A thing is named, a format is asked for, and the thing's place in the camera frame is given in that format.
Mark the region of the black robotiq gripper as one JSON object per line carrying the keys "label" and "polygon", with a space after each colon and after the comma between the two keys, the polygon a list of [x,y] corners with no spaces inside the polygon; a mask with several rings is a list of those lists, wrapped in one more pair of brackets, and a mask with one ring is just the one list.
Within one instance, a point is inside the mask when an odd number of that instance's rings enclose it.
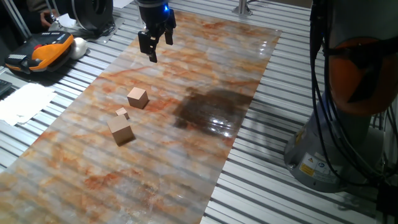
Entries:
{"label": "black robotiq gripper", "polygon": [[136,0],[141,19],[146,25],[145,31],[138,32],[139,46],[142,53],[151,62],[157,63],[156,46],[159,33],[165,31],[165,42],[173,45],[173,32],[176,28],[174,10],[169,8],[168,0]]}

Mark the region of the bare bystander hand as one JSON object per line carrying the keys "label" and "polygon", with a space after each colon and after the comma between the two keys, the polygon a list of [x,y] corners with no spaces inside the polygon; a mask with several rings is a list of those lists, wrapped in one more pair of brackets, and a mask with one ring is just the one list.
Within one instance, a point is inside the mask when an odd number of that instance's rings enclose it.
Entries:
{"label": "bare bystander hand", "polygon": [[59,13],[55,9],[46,9],[40,13],[40,22],[44,30],[48,30],[56,18],[59,17]]}

